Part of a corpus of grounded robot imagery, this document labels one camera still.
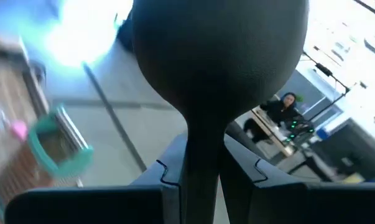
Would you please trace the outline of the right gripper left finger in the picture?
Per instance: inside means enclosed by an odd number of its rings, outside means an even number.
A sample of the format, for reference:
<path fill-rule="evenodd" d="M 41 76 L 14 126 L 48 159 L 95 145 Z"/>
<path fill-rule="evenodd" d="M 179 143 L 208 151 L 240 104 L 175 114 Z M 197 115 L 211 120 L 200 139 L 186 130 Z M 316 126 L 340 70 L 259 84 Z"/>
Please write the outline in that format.
<path fill-rule="evenodd" d="M 7 205 L 5 224 L 183 224 L 186 144 L 186 134 L 176 136 L 129 185 L 28 190 Z"/>

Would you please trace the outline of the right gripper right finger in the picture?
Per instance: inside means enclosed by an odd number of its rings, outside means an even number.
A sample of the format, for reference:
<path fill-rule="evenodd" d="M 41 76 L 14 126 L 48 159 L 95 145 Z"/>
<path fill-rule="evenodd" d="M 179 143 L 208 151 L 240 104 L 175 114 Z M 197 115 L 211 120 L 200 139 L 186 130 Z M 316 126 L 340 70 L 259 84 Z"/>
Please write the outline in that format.
<path fill-rule="evenodd" d="M 304 182 L 229 136 L 220 179 L 230 224 L 375 224 L 375 183 Z"/>

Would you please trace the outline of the pink mini spatula clear handle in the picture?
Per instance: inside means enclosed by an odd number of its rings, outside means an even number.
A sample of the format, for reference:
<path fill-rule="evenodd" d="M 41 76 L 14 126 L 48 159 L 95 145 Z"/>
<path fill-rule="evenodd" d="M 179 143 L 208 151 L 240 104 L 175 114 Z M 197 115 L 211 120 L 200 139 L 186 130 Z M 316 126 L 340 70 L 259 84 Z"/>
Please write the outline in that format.
<path fill-rule="evenodd" d="M 20 141 L 25 141 L 28 135 L 28 127 L 23 121 L 14 121 L 10 126 L 11 133 Z"/>

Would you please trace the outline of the black solid spoon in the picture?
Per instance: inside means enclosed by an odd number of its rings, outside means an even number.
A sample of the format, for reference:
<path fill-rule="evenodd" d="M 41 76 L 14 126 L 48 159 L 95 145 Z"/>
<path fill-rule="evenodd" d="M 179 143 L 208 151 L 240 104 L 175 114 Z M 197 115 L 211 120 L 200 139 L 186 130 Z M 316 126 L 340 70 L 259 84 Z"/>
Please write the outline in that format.
<path fill-rule="evenodd" d="M 269 99 L 302 54 L 308 0 L 134 0 L 134 53 L 185 118 L 182 213 L 211 224 L 227 125 Z"/>

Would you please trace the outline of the wooden workbench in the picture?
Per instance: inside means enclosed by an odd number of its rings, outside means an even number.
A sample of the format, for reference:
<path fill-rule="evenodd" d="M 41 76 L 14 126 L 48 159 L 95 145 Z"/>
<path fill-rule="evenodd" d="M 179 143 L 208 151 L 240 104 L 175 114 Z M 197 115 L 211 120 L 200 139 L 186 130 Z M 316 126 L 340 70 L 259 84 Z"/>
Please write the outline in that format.
<path fill-rule="evenodd" d="M 261 129 L 268 135 L 280 151 L 289 157 L 294 153 L 292 143 L 287 140 L 281 128 L 268 117 L 267 113 L 260 109 L 260 107 L 251 110 L 252 118 L 261 127 Z"/>

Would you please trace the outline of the person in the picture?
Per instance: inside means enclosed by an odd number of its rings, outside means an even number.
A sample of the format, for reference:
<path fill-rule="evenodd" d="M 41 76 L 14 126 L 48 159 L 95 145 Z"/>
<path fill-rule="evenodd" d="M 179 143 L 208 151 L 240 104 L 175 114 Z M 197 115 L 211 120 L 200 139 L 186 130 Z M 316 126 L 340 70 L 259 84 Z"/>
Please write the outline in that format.
<path fill-rule="evenodd" d="M 296 109 L 295 93 L 287 92 L 280 99 L 267 100 L 259 105 L 269 119 L 277 125 L 277 127 L 287 130 L 287 141 L 297 138 L 301 134 L 312 134 L 314 132 L 313 124 L 307 121 Z M 244 122 L 243 131 L 251 133 L 251 141 L 258 143 L 260 141 L 270 140 L 269 135 L 258 125 L 253 119 L 249 118 Z"/>

